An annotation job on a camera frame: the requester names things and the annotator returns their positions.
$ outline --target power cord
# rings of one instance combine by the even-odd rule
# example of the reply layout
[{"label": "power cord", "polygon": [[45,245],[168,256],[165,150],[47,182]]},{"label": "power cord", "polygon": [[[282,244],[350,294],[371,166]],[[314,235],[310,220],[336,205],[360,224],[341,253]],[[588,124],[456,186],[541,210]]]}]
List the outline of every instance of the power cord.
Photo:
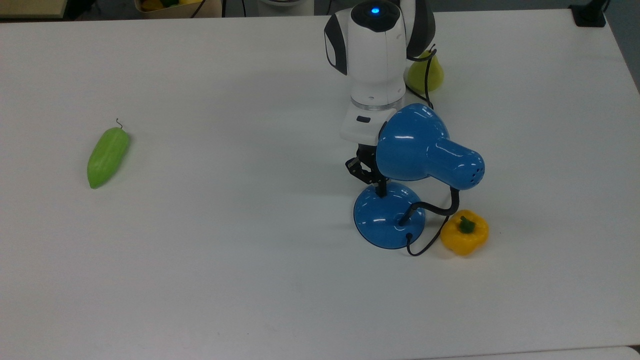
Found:
[{"label": "power cord", "polygon": [[[195,11],[195,12],[193,12],[193,15],[191,15],[190,19],[193,19],[193,18],[198,14],[198,12],[200,11],[200,9],[202,8],[202,5],[204,5],[204,2],[205,2],[205,1],[206,1],[206,0],[202,0],[202,2],[200,3],[200,5],[198,5],[198,8],[196,9],[196,11]],[[225,6],[223,5],[223,6],[222,6],[222,13],[223,13],[222,17],[224,17],[224,16],[225,16],[225,15],[224,15],[224,12],[225,12]]]},{"label": "power cord", "polygon": [[420,98],[423,101],[425,101],[427,103],[427,106],[429,106],[431,109],[433,109],[433,103],[431,102],[431,99],[429,99],[429,87],[428,87],[428,82],[429,81],[428,80],[429,80],[429,69],[431,68],[431,60],[433,60],[433,57],[438,52],[438,49],[435,49],[435,46],[436,46],[436,44],[433,44],[431,46],[431,48],[429,49],[429,55],[424,57],[424,58],[407,57],[407,60],[411,60],[411,61],[414,61],[414,62],[422,62],[422,61],[426,61],[427,62],[427,67],[424,70],[424,96],[422,96],[421,94],[418,94],[414,89],[409,87],[408,84],[404,84],[406,86],[407,90],[409,90],[409,92],[411,92],[413,95],[415,95],[418,98]]},{"label": "power cord", "polygon": [[[198,5],[198,8],[196,9],[196,11],[193,12],[193,15],[191,15],[190,19],[193,19],[196,15],[198,15],[198,12],[202,8],[202,5],[204,5],[205,1],[206,0],[202,0],[200,5]],[[244,0],[242,0],[242,13],[244,17],[246,17],[246,7],[244,5]],[[227,0],[222,0],[222,17],[227,17]]]}]

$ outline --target table surface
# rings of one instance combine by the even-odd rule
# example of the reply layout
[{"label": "table surface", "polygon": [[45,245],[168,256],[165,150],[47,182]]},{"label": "table surface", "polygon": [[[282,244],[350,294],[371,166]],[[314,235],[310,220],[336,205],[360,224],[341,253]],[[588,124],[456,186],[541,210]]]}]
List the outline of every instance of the table surface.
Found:
[{"label": "table surface", "polygon": [[0,0],[0,17],[62,19],[67,0]]},{"label": "table surface", "polygon": [[[0,357],[415,359],[640,341],[640,97],[568,10],[437,13],[481,250],[369,245],[327,17],[0,24]],[[119,118],[132,144],[92,190]],[[445,205],[434,179],[409,183]],[[435,231],[431,217],[418,243]]]}]

